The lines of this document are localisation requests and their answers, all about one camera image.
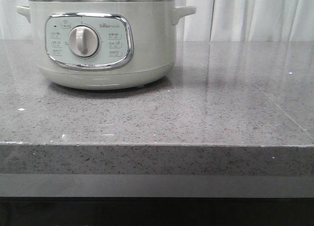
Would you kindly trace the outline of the pale green electric cooking pot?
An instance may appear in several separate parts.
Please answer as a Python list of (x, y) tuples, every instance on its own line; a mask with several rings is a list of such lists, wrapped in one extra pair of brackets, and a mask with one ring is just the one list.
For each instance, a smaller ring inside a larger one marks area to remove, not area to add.
[(35, 61), (65, 87), (111, 90), (164, 77), (176, 62), (176, 26), (195, 6), (174, 0), (28, 0)]

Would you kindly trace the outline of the white curtain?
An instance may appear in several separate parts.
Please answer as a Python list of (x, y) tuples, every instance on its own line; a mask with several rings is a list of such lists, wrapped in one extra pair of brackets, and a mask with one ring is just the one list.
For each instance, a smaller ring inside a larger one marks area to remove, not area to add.
[[(196, 6), (177, 25), (180, 41), (312, 41), (314, 0), (175, 0)], [(31, 39), (27, 20), (16, 6), (28, 0), (0, 0), (2, 39)]]

